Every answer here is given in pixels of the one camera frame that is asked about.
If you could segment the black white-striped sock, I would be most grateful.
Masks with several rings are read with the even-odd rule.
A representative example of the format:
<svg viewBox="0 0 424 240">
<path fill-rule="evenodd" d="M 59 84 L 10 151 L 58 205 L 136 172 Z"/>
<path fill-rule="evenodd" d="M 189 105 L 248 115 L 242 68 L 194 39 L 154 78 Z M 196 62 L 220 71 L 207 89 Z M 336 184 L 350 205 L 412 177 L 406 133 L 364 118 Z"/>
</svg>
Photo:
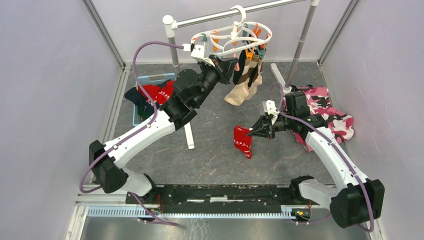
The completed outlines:
<svg viewBox="0 0 424 240">
<path fill-rule="evenodd" d="M 246 51 L 242 50 L 240 52 L 239 58 L 238 58 L 238 70 L 234 70 L 233 73 L 233 78 L 232 78 L 232 82 L 237 85 L 237 83 L 239 82 L 243 71 L 245 69 L 245 64 L 246 64 L 246 60 L 247 60 L 247 55 L 246 55 Z"/>
</svg>

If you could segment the white clip hanger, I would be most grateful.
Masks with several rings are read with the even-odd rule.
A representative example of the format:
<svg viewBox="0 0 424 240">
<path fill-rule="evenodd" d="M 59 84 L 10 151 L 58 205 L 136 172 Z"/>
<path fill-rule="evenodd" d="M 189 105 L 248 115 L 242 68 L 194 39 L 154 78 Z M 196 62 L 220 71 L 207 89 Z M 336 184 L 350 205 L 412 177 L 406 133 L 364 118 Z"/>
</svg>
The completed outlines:
<svg viewBox="0 0 424 240">
<path fill-rule="evenodd" d="M 271 29 L 259 22 L 246 21 L 247 13 L 244 7 L 235 5 L 232 9 L 241 14 L 241 20 L 234 21 L 229 26 L 197 33 L 192 37 L 190 43 L 205 43 L 207 55 L 217 55 L 219 57 L 232 55 L 246 49 L 264 48 L 273 36 Z M 256 25 L 261 28 L 261 33 L 258 37 L 253 33 Z M 219 35 L 214 36 L 214 31 L 218 31 Z M 219 39 L 217 52 L 213 51 L 214 43 L 212 38 Z"/>
</svg>

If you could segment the teal clothespin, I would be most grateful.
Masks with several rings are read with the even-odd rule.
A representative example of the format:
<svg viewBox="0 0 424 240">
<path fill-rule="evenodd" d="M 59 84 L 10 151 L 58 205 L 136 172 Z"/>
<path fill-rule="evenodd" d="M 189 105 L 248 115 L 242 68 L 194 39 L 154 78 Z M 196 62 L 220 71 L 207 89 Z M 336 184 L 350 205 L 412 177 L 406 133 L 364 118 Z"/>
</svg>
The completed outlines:
<svg viewBox="0 0 424 240">
<path fill-rule="evenodd" d="M 264 57 L 265 57 L 265 54 L 266 54 L 266 49 L 265 48 L 257 48 L 256 49 L 256 53 L 257 53 L 257 55 L 258 55 L 258 58 L 259 58 L 259 60 L 263 60 L 264 59 Z"/>
</svg>

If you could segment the pink camouflage bag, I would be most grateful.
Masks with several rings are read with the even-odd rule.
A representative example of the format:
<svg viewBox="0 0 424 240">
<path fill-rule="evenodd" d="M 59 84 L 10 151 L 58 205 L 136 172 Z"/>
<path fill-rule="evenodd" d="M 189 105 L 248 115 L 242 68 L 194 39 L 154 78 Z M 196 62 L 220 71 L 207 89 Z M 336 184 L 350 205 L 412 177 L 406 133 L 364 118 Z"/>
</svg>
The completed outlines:
<svg viewBox="0 0 424 240">
<path fill-rule="evenodd" d="M 332 135 L 339 144 L 354 136 L 354 118 L 334 107 L 330 100 L 329 90 L 325 86 L 293 86 L 296 92 L 303 92 L 312 115 L 319 114 L 328 124 Z"/>
</svg>

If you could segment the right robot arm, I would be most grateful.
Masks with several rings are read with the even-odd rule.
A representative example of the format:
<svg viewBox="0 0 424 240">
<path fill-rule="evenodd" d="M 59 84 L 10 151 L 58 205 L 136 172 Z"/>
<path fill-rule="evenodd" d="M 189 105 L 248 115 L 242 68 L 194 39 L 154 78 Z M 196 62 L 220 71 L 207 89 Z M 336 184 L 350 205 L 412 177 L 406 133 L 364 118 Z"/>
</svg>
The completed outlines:
<svg viewBox="0 0 424 240">
<path fill-rule="evenodd" d="M 300 134 L 330 173 L 335 186 L 330 187 L 310 175 L 290 182 L 289 199 L 295 204 L 310 200 L 326 208 L 335 223 L 345 229 L 359 226 L 371 233 L 382 213 L 385 187 L 379 179 L 370 179 L 340 147 L 324 118 L 311 114 L 306 95 L 292 92 L 280 99 L 286 109 L 273 100 L 263 101 L 258 121 L 247 136 L 273 139 L 277 132 Z"/>
</svg>

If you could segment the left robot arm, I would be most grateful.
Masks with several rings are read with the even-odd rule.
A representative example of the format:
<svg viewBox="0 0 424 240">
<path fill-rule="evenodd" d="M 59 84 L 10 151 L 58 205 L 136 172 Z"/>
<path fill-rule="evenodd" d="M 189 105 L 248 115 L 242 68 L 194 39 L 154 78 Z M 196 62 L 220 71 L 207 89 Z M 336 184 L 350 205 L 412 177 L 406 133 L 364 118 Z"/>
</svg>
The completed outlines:
<svg viewBox="0 0 424 240">
<path fill-rule="evenodd" d="M 125 167 L 146 147 L 188 124 L 218 83 L 229 84 L 238 59 L 211 55 L 209 60 L 211 65 L 198 64 L 200 73 L 193 69 L 180 71 L 170 98 L 161 105 L 154 104 L 156 112 L 144 122 L 106 143 L 95 140 L 89 145 L 89 170 L 99 182 L 95 190 L 106 194 L 125 190 L 136 194 L 145 204 L 156 200 L 157 190 L 147 176 Z"/>
</svg>

